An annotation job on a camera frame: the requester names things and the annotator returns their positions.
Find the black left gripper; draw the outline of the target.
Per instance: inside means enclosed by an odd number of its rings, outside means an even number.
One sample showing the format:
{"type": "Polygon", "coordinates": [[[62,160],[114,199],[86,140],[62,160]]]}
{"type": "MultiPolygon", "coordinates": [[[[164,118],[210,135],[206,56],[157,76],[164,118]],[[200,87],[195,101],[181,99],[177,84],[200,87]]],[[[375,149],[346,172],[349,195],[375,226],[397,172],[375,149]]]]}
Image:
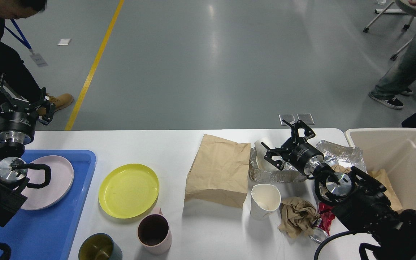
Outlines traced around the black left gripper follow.
{"type": "Polygon", "coordinates": [[[27,145],[34,140],[36,121],[49,125],[56,105],[50,102],[46,88],[41,88],[40,99],[29,103],[24,112],[17,111],[17,103],[4,88],[5,74],[0,75],[0,143],[14,142],[27,145]],[[38,110],[43,108],[40,116],[38,110]]]}

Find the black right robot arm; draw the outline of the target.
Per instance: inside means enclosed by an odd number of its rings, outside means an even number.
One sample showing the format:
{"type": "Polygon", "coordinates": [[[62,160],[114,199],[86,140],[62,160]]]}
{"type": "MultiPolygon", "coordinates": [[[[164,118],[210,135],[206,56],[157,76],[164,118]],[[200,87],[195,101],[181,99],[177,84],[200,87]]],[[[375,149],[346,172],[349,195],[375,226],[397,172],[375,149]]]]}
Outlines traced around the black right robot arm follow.
{"type": "Polygon", "coordinates": [[[321,242],[314,259],[336,238],[369,233],[378,245],[361,243],[362,260],[368,259],[367,251],[377,260],[416,260],[416,211],[394,211],[384,194],[386,187],[355,166],[348,173],[333,170],[324,162],[323,153],[308,143],[315,132],[302,120],[289,123],[289,127],[291,137],[279,148],[266,146],[264,159],[279,170],[290,163],[307,179],[314,180],[319,201],[331,206],[335,217],[348,229],[321,242]]]}

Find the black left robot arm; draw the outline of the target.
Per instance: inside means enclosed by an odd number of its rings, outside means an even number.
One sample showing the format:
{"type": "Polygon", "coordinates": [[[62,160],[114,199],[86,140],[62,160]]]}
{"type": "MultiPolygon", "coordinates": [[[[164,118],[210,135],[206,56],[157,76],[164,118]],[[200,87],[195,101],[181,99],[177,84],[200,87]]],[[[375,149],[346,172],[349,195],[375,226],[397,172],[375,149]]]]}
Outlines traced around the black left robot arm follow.
{"type": "Polygon", "coordinates": [[[27,200],[25,188],[41,189],[51,182],[51,168],[22,160],[25,146],[32,143],[36,123],[49,125],[55,113],[46,89],[29,102],[7,91],[5,74],[0,75],[0,227],[14,217],[27,200]]]}

